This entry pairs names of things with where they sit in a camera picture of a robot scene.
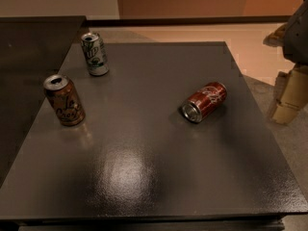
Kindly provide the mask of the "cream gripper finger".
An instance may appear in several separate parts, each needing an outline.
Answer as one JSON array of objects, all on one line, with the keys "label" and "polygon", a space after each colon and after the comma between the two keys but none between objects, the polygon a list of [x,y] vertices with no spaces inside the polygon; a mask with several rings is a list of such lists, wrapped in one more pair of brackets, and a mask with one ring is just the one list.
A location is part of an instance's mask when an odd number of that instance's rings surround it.
[{"label": "cream gripper finger", "polygon": [[288,73],[280,71],[275,80],[269,119],[289,124],[308,104],[308,66],[296,64]]},{"label": "cream gripper finger", "polygon": [[267,35],[263,40],[263,44],[270,47],[282,47],[284,45],[286,27],[287,24],[282,24],[274,32]]}]

